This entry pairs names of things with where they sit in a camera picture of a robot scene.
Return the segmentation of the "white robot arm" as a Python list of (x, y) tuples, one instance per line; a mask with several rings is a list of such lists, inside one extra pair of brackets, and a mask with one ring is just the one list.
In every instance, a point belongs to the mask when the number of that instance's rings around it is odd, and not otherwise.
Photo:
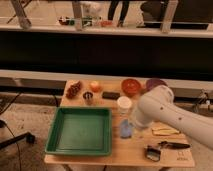
[(131, 113), (138, 130), (148, 128), (154, 120), (167, 124), (213, 150), (213, 119), (177, 107), (173, 91), (164, 85), (143, 94)]

